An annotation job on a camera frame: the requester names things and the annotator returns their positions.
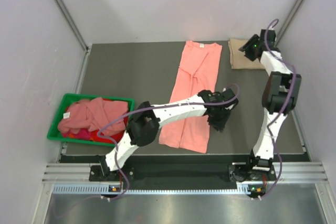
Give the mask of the salmon pink t shirt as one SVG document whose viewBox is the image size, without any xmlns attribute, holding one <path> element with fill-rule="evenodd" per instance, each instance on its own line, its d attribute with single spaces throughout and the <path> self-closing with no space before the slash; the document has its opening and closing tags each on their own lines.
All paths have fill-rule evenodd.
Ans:
<svg viewBox="0 0 336 224">
<path fill-rule="evenodd" d="M 187 99 L 202 90 L 213 92 L 221 52 L 222 46 L 217 43 L 201 44 L 187 41 L 182 51 L 170 102 Z M 173 148 L 206 153 L 209 131 L 207 117 L 191 117 L 163 126 L 159 143 Z"/>
</svg>

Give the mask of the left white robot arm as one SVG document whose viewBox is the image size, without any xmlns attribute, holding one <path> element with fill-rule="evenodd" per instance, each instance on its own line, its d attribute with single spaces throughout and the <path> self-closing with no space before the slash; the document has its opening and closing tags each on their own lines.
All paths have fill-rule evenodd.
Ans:
<svg viewBox="0 0 336 224">
<path fill-rule="evenodd" d="M 184 100 L 169 104 L 151 105 L 148 101 L 120 118 L 115 119 L 103 127 L 97 135 L 111 140 L 114 149 L 100 158 L 101 174 L 107 180 L 114 180 L 119 169 L 139 147 L 151 144 L 158 131 L 165 125 L 185 120 L 191 117 L 207 116 L 207 123 L 217 131 L 223 131 L 231 114 L 231 110 L 238 104 L 238 96 L 228 88 L 222 92 L 202 90 Z M 126 130 L 119 142 L 106 136 L 103 131 L 117 121 L 129 118 Z"/>
</svg>

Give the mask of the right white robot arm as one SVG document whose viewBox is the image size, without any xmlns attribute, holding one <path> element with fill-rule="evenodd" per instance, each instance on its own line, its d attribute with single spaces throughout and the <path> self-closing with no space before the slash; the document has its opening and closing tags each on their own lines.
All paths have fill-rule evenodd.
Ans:
<svg viewBox="0 0 336 224">
<path fill-rule="evenodd" d="M 284 63 L 280 50 L 275 46 L 274 30 L 262 29 L 253 35 L 239 51 L 251 61 L 259 60 L 268 74 L 261 104 L 264 119 L 257 143 L 251 150 L 245 174 L 252 180 L 258 179 L 272 169 L 274 145 L 281 126 L 295 108 L 302 77 Z"/>
</svg>

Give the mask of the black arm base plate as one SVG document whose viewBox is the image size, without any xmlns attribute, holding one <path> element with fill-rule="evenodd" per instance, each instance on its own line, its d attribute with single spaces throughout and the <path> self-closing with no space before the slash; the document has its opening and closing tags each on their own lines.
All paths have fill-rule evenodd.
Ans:
<svg viewBox="0 0 336 224">
<path fill-rule="evenodd" d="M 121 171 L 108 172 L 103 165 L 91 167 L 91 182 L 129 181 L 131 190 L 206 190 L 235 189 L 237 183 L 264 185 L 275 180 L 272 170 L 268 173 L 249 172 L 245 164 L 227 163 L 128 163 Z"/>
</svg>

